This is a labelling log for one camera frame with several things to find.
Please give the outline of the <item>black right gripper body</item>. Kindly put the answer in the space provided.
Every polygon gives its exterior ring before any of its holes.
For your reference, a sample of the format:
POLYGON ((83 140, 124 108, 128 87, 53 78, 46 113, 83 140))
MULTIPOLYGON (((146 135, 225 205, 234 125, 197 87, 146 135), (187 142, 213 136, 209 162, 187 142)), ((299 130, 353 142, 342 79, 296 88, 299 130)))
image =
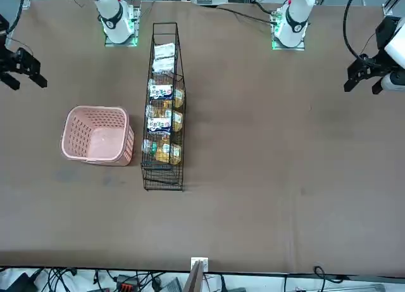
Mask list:
POLYGON ((1 50, 1 73, 16 72, 23 73, 21 67, 23 50, 10 51, 9 49, 1 50))

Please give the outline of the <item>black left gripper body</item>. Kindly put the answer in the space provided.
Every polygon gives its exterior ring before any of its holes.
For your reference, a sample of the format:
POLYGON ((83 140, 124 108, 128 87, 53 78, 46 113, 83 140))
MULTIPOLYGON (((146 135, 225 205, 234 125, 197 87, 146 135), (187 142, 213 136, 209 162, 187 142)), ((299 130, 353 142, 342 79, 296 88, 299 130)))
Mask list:
POLYGON ((366 65, 366 79, 383 77, 394 68, 394 60, 385 51, 379 51, 372 58, 364 54, 363 59, 366 65))

